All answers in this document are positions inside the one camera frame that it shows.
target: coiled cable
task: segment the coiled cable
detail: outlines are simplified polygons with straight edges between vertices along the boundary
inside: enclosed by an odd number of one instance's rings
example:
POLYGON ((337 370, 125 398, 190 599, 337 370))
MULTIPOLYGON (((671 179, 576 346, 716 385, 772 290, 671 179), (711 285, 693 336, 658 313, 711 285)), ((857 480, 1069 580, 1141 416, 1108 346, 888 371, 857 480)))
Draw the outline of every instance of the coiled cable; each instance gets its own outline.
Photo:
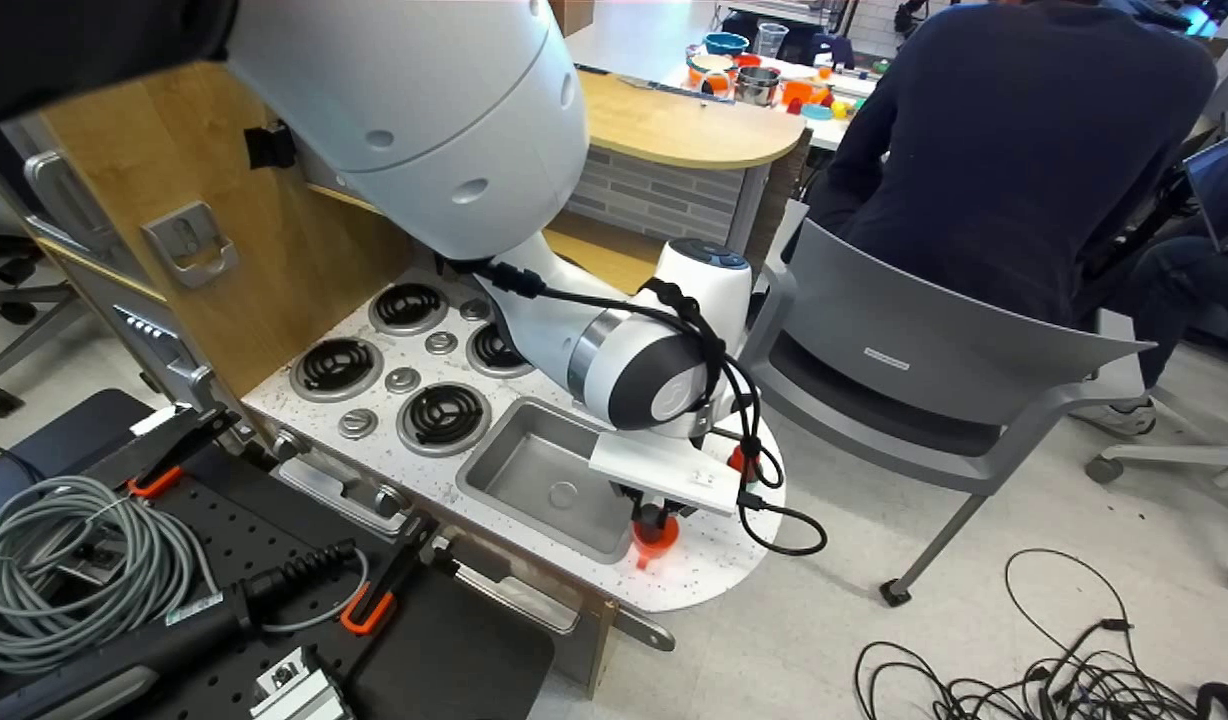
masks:
POLYGON ((217 593, 192 530, 87 478, 57 478, 0 507, 0 672, 39 677, 192 599, 217 593), (75 595, 47 595, 45 577, 117 549, 114 577, 75 595))

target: white cylinder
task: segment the white cylinder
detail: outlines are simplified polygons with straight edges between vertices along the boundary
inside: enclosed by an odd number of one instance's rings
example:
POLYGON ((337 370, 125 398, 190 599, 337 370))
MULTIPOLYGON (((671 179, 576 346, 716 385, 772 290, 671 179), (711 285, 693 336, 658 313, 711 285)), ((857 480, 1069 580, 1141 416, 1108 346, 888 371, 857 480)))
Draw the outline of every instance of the white cylinder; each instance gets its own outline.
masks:
POLYGON ((454 262, 525 243, 584 168, 584 98, 543 0, 245 0, 228 66, 454 262))
POLYGON ((658 262, 658 276, 679 285, 730 350, 740 346, 752 297, 752 270, 745 257, 730 257, 709 241, 671 241, 658 262))

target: circular hole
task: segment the circular hole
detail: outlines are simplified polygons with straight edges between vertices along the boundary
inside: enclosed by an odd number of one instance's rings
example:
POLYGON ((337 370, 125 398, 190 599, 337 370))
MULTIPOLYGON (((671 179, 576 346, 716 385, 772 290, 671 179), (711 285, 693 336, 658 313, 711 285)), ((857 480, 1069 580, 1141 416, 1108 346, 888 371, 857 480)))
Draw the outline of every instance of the circular hole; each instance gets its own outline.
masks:
POLYGON ((454 192, 454 204, 477 204, 483 192, 488 192, 488 177, 466 179, 466 184, 454 192))
POLYGON ((367 149, 389 151, 392 144, 397 144, 397 133, 389 133, 389 127, 367 133, 367 149))

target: floor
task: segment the floor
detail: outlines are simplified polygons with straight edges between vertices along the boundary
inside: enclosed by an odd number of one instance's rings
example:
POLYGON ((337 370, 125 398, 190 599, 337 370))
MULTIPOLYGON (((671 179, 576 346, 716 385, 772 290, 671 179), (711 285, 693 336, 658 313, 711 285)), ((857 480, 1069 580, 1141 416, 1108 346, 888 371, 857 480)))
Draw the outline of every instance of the floor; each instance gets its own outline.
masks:
MULTIPOLYGON (((71 326, 4 377, 29 404, 0 421, 13 443, 95 388, 153 402, 133 361, 95 326, 71 326)), ((1185 350, 1165 392, 1189 413, 1228 421, 1228 355, 1185 350)), ((1116 490, 1081 466, 1108 443, 1064 421, 1015 480, 986 506, 959 545, 915 585, 907 607, 886 607, 896 577, 959 495, 888 478, 772 416, 792 472, 792 506, 822 518, 831 549, 813 560, 767 557, 737 593, 662 618, 679 650, 662 655, 615 636, 595 700, 554 682, 535 720, 563 715, 859 715, 851 659, 868 640, 902 640, 941 677, 1011 682, 1051 650, 1010 605, 1001 570, 1015 549, 1064 549, 1092 560, 1130 599, 1153 677, 1198 690, 1228 682, 1228 478, 1133 468, 1116 490)), ((1084 574, 1055 560, 1015 570, 1019 599, 1064 640, 1113 618, 1084 574)), ((886 683, 888 715, 924 715, 928 691, 886 683)))

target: dark jacket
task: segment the dark jacket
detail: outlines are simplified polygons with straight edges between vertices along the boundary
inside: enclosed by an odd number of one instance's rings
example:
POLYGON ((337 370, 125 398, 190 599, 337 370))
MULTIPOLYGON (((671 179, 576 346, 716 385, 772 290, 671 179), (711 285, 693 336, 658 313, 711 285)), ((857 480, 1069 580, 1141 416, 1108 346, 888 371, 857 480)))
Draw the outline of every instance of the dark jacket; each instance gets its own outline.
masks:
POLYGON ((1081 251, 1125 225, 1208 93, 1201 47, 1108 8, 946 14, 857 111, 813 222, 915 276, 1064 326, 1081 251))

